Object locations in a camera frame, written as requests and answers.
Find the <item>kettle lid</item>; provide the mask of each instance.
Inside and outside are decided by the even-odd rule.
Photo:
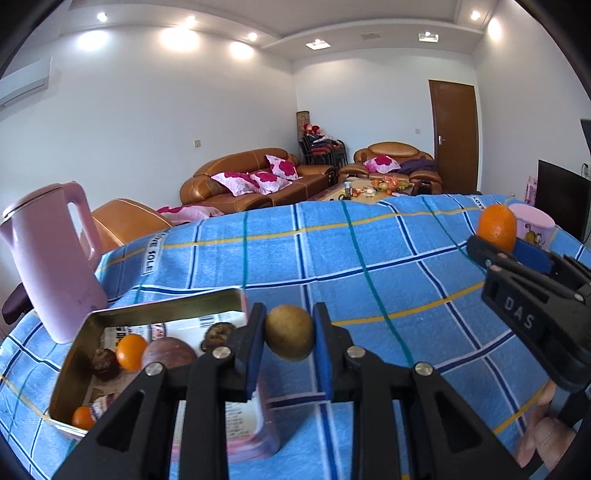
[[[8,207],[4,209],[2,213],[2,221],[5,222],[11,216],[16,213],[17,210],[24,207],[25,205],[37,200],[39,197],[47,195],[48,193],[54,192],[55,190],[59,190],[61,188],[61,183],[52,183],[46,187],[40,188],[35,190],[34,192],[25,195],[23,198],[17,200],[16,202],[11,203]]]

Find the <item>white wall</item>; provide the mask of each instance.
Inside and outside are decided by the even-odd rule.
[[[467,54],[372,48],[296,60],[292,67],[299,110],[309,110],[311,123],[343,140],[351,158],[356,150],[386,140],[433,155],[429,80],[474,85],[480,115],[476,73]]]
[[[591,100],[556,43],[514,0],[501,0],[492,22],[497,35],[489,28],[473,54],[482,191],[523,199],[538,159],[579,174],[581,163],[589,163],[580,120],[591,118]]]
[[[0,111],[1,208],[70,180],[91,208],[116,197],[178,205],[183,181],[209,160],[267,146],[298,153],[289,62],[258,50],[238,60],[231,41],[205,34],[180,52],[162,44],[160,28],[106,31],[98,50],[69,35],[11,65],[53,56],[49,88]],[[3,241],[0,268],[2,304],[18,283]]]

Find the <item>black television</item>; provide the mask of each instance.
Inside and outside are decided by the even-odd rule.
[[[538,160],[535,207],[550,215],[556,225],[584,242],[591,203],[591,181],[543,160]]]

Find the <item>small orange fruit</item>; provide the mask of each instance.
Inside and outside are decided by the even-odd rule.
[[[482,211],[476,234],[501,250],[511,253],[517,241],[515,215],[505,205],[490,205]]]
[[[115,349],[119,365],[130,372],[139,372],[142,368],[142,355],[147,346],[148,342],[141,335],[125,335]]]
[[[83,430],[90,430],[95,424],[94,418],[90,414],[90,407],[78,407],[72,415],[72,425]]]

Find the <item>blue plaid tablecloth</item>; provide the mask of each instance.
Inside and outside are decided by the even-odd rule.
[[[268,309],[311,311],[323,301],[333,323],[383,360],[435,365],[512,450],[547,376],[482,303],[484,273],[465,255],[478,204],[512,201],[437,195],[254,210],[170,229],[149,275],[140,273],[150,238],[108,253],[96,274],[112,306],[236,285],[249,304]],[[590,252],[564,231],[548,243],[591,265]],[[38,479],[50,478],[74,447],[43,420],[68,348],[51,341],[34,312],[1,346],[0,432]],[[348,478],[351,406],[325,401],[312,358],[289,363],[266,349],[261,375],[282,447],[269,459],[232,464],[231,478]]]

